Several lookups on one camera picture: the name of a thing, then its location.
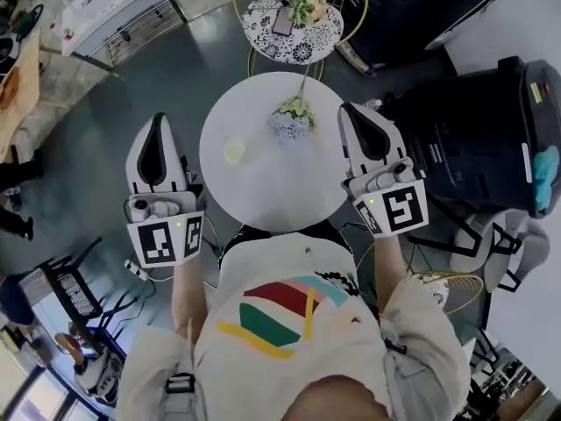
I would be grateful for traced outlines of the black office printer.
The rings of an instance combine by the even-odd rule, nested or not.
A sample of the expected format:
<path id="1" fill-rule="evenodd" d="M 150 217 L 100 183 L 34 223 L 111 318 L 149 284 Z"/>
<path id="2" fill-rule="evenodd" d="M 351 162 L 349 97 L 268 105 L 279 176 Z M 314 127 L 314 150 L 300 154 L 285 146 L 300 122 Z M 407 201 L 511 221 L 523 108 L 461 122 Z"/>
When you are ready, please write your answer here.
<path id="1" fill-rule="evenodd" d="M 549 215 L 561 198 L 561 162 L 546 210 L 537 210 L 532 160 L 561 156 L 561 73 L 517 56 L 496 68 L 426 82 L 388 96 L 383 115 L 400 130 L 433 196 Z"/>

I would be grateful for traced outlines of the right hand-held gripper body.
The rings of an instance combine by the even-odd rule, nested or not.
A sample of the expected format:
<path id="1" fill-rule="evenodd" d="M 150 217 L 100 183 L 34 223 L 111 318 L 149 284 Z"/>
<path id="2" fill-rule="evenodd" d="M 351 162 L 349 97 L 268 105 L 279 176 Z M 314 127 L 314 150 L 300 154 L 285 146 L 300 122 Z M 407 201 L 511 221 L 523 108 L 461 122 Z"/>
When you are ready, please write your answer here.
<path id="1" fill-rule="evenodd" d="M 374 238 L 392 237 L 429 222 L 424 181 L 413 161 L 398 160 L 342 182 L 352 205 Z"/>

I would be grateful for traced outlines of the white cup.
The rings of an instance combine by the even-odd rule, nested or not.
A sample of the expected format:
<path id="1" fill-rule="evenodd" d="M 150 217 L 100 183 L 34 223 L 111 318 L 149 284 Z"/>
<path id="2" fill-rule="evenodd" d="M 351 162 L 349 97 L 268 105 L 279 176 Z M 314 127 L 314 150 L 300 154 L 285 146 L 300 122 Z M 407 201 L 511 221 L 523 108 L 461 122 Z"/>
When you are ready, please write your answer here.
<path id="1" fill-rule="evenodd" d="M 231 139 L 224 145 L 224 160 L 232 166 L 246 166 L 257 159 L 259 146 L 250 140 Z"/>

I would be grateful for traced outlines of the black laptop computer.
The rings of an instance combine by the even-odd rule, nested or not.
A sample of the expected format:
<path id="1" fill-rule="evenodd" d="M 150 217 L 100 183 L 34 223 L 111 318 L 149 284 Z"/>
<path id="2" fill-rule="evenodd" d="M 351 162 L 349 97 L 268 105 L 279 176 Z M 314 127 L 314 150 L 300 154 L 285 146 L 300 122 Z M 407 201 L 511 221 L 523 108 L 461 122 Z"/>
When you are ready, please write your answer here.
<path id="1" fill-rule="evenodd" d="M 53 293 L 69 318 L 80 324 L 99 318 L 103 308 L 75 268 L 44 269 Z"/>

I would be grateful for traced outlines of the blue cloth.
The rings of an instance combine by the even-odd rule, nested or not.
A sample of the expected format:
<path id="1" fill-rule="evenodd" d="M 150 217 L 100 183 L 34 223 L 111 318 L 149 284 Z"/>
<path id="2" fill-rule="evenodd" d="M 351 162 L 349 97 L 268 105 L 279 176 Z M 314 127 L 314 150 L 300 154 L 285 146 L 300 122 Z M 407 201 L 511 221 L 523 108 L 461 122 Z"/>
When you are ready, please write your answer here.
<path id="1" fill-rule="evenodd" d="M 560 162 L 561 156 L 556 146 L 547 147 L 532 160 L 534 198 L 538 211 L 544 211 L 550 206 L 552 185 Z"/>

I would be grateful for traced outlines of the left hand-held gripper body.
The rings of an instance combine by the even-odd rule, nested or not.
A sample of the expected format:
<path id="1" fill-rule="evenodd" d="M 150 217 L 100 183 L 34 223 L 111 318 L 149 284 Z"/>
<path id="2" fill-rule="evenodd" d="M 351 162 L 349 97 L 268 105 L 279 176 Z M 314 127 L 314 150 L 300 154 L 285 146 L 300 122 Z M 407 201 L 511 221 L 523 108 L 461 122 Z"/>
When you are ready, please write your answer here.
<path id="1" fill-rule="evenodd" d="M 126 202 L 127 230 L 139 265 L 181 265 L 200 253 L 204 225 L 204 187 L 186 191 L 131 195 Z"/>

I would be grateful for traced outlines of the person's left forearm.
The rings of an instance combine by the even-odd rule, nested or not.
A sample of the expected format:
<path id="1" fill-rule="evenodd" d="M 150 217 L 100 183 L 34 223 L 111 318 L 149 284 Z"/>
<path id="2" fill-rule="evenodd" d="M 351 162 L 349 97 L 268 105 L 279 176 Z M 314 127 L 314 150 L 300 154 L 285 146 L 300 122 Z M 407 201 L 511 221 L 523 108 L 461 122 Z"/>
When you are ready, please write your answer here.
<path id="1" fill-rule="evenodd" d="M 199 256 L 174 267 L 171 311 L 175 332 L 195 345 L 208 316 Z"/>

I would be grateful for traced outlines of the blue chair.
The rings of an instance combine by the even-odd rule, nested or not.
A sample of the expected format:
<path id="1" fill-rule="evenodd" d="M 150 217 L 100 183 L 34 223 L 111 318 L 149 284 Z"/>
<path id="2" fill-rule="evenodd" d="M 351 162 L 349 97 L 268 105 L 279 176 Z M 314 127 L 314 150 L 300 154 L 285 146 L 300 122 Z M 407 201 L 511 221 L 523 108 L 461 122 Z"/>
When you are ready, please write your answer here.
<path id="1" fill-rule="evenodd" d="M 35 320 L 31 305 L 21 289 L 21 277 L 9 275 L 0 282 L 0 310 L 10 322 L 30 326 Z"/>

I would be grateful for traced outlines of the pale blue hydrangea flower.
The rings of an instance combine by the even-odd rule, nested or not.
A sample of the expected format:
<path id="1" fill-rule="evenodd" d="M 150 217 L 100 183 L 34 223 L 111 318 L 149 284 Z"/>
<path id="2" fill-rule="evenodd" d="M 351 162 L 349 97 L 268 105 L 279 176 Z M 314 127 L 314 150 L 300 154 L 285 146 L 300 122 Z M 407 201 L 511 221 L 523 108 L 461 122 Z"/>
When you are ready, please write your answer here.
<path id="1" fill-rule="evenodd" d="M 317 132 L 316 116 L 304 97 L 307 80 L 304 75 L 297 93 L 280 103 L 267 119 L 270 131 L 280 141 L 296 141 Z"/>

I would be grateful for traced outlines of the person's right forearm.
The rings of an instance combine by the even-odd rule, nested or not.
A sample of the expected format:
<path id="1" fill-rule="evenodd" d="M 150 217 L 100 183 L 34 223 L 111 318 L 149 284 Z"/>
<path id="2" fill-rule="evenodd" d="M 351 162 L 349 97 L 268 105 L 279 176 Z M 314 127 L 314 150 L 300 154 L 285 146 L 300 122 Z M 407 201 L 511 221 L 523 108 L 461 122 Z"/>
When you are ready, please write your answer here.
<path id="1" fill-rule="evenodd" d="M 376 299 L 379 312 L 383 312 L 407 271 L 397 236 L 376 239 L 373 246 Z"/>

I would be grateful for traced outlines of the person's cream printed shirt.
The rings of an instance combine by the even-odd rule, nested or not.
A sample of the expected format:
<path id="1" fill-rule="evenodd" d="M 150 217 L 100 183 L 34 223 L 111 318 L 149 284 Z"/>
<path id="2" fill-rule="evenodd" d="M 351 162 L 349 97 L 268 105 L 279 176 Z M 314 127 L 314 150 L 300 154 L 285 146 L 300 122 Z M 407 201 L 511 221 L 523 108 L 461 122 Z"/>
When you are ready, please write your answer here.
<path id="1" fill-rule="evenodd" d="M 246 227 L 219 271 L 195 345 L 175 329 L 136 333 L 117 421 L 281 421 L 333 375 L 363 384 L 390 421 L 453 421 L 465 404 L 469 361 L 430 292 L 407 274 L 370 309 L 341 235 Z"/>

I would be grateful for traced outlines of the white power strip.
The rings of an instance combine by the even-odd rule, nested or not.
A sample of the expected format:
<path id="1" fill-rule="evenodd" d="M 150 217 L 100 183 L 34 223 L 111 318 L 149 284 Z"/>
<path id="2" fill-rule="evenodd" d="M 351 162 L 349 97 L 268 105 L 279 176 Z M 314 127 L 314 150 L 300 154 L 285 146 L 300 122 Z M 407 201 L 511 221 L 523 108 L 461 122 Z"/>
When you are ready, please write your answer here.
<path id="1" fill-rule="evenodd" d="M 142 281 L 148 280 L 148 273 L 138 264 L 136 264 L 133 260 L 128 259 L 124 262 L 124 267 L 137 276 Z"/>

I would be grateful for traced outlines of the white round table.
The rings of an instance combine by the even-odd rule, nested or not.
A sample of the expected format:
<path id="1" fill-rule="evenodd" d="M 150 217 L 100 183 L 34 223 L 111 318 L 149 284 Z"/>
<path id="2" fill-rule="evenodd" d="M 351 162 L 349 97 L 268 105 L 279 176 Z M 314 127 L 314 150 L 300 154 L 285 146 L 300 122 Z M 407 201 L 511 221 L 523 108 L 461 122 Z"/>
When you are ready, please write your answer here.
<path id="1" fill-rule="evenodd" d="M 269 129 L 269 115 L 294 96 L 302 75 L 255 75 L 226 91 L 207 116 L 200 139 L 200 165 L 208 191 L 238 222 L 270 232 L 294 232 L 315 225 L 346 201 L 341 183 L 348 161 L 337 126 L 342 99 L 308 78 L 304 97 L 316 116 L 317 132 L 280 141 Z M 224 160 L 231 139 L 250 140 L 259 155 L 246 166 Z"/>

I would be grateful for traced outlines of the long wooden table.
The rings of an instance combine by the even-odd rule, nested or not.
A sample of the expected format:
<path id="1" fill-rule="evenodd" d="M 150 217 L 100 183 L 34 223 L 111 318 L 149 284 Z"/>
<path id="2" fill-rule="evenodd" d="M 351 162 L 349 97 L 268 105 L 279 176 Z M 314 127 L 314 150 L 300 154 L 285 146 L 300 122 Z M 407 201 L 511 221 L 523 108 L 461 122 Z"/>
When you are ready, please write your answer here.
<path id="1" fill-rule="evenodd" d="M 0 84 L 0 163 L 10 154 L 19 126 L 39 101 L 39 31 L 20 50 Z"/>

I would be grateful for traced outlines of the white sink cabinet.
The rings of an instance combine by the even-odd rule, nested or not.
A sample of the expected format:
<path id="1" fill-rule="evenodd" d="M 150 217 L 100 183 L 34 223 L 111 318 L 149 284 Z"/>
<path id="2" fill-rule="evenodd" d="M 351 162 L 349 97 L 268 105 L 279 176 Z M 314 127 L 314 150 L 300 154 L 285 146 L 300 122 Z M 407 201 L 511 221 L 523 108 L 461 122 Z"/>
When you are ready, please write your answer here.
<path id="1" fill-rule="evenodd" d="M 61 54 L 106 71 L 188 22 L 178 0 L 74 0 L 64 4 Z"/>

